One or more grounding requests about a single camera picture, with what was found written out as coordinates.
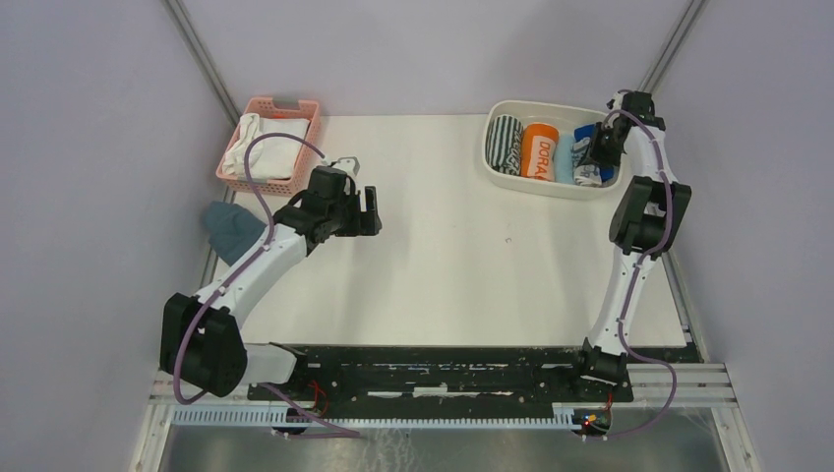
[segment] striped cloth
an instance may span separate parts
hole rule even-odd
[[[508,175],[521,170],[521,122],[511,115],[499,115],[487,130],[487,163]]]

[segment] gray floor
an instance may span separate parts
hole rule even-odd
[[[653,414],[615,410],[613,431]],[[367,430],[361,440],[286,441],[258,428],[174,427],[160,470],[179,471],[726,471],[709,410],[676,410],[622,440],[566,431]]]

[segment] gray wall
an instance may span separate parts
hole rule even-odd
[[[599,108],[637,87],[686,0],[187,0],[243,108],[486,112],[508,98]]]
[[[159,2],[0,2],[0,64],[0,470],[124,470],[230,130]]]
[[[657,95],[676,242],[768,471],[834,464],[834,3],[714,1]]]

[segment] gray-blue cloth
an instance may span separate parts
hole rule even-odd
[[[211,202],[202,222],[211,248],[230,266],[249,251],[267,227],[242,206],[225,202]]]

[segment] plastic bin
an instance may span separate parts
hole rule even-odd
[[[620,178],[620,169],[618,168],[614,178],[609,181],[606,187],[579,187],[578,185],[560,184],[557,182],[545,182],[527,177],[517,177],[514,175],[502,174],[494,170],[487,163],[487,130],[493,118],[508,114],[519,120],[525,127],[530,123],[547,123],[555,126],[559,130],[560,136],[573,135],[573,130],[587,125],[589,123],[596,123],[605,118],[605,113],[588,110],[585,108],[576,108],[572,106],[554,105],[550,103],[539,103],[535,101],[518,101],[506,100],[502,101],[490,110],[487,116],[487,122],[484,125],[484,136],[481,138],[481,165],[486,169],[490,180],[499,187],[505,189],[516,190],[518,192],[526,192],[528,194],[544,195],[546,197],[557,197],[560,199],[571,200],[591,200],[602,197],[611,192],[622,184],[623,179]]]
[[[258,113],[264,118],[307,118],[310,120],[310,126],[307,128],[307,136],[304,139],[316,146],[319,144],[319,132],[321,131],[322,123],[319,117],[319,103],[317,101],[298,100],[297,102],[277,102],[271,96],[256,96],[249,100],[249,104],[246,105],[244,113]],[[232,147],[239,136],[240,125],[235,127],[235,132],[231,140],[229,140],[226,150]],[[223,173],[223,159],[225,155],[226,153],[224,151],[214,174],[235,192],[252,193],[252,189],[249,188],[249,184],[246,182],[246,176]],[[301,146],[298,157],[295,159],[292,177],[287,180],[256,179],[255,184],[263,194],[292,197],[307,188],[307,184],[310,181],[310,173],[321,162],[322,160],[319,158],[319,155],[312,149]]]

